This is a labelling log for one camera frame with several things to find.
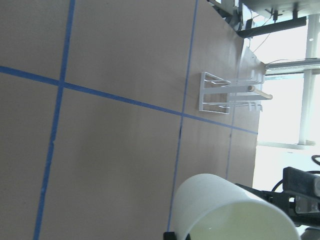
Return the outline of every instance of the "white rack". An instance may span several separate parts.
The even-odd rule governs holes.
[[[251,77],[235,79],[223,79],[203,72],[199,91],[199,111],[229,114],[230,108],[241,106],[247,106],[250,111],[262,111],[260,100],[270,100],[273,96],[257,88],[257,85],[264,83],[263,80],[253,79],[254,71]]]

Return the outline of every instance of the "white cup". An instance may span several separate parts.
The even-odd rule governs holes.
[[[212,174],[187,179],[176,191],[172,230],[177,240],[300,240],[276,206]]]

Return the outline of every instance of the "dish rack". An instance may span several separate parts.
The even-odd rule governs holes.
[[[250,111],[262,111],[261,100],[273,96],[261,91],[262,77],[223,79],[209,72],[202,72],[199,91],[199,111],[229,114],[233,107],[247,106]]]

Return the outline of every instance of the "metal rod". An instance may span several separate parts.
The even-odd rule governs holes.
[[[274,33],[282,30],[302,27],[307,24],[307,17],[299,17],[287,21],[276,22],[269,25],[258,26],[251,29],[238,31],[237,34],[242,38],[254,37],[262,34]]]

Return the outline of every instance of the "white plastic cup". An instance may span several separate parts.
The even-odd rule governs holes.
[[[276,206],[213,174],[187,179],[176,191],[172,229],[177,240],[301,240]]]

